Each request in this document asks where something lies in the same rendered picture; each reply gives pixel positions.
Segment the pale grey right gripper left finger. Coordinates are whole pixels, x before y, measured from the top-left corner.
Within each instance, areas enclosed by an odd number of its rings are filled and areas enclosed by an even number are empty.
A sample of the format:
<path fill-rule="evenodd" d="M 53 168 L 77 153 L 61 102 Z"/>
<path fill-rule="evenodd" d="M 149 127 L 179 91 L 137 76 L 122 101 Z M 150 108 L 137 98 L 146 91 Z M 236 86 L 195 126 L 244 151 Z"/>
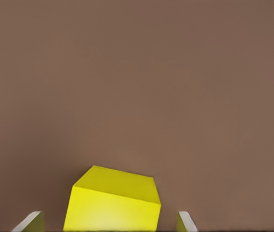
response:
<path fill-rule="evenodd" d="M 44 231 L 45 220 L 43 211 L 34 211 L 30 213 L 22 222 L 20 222 L 13 231 Z"/>

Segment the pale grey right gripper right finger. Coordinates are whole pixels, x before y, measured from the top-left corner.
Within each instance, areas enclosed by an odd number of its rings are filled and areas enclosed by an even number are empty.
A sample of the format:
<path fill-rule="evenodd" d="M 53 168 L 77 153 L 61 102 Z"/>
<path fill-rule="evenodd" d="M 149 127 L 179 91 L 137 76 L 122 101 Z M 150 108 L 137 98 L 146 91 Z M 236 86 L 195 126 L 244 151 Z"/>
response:
<path fill-rule="evenodd" d="M 197 231 L 193 220 L 186 211 L 179 211 L 177 213 L 177 231 Z"/>

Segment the yellow square block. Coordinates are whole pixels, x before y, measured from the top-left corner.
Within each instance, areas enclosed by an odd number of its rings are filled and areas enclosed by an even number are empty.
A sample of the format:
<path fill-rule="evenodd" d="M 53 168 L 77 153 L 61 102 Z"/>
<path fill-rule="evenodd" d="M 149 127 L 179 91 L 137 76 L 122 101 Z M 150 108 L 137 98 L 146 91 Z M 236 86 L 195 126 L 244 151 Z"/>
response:
<path fill-rule="evenodd" d="M 161 202 L 154 178 L 92 166 L 72 186 L 64 231 L 155 231 Z"/>

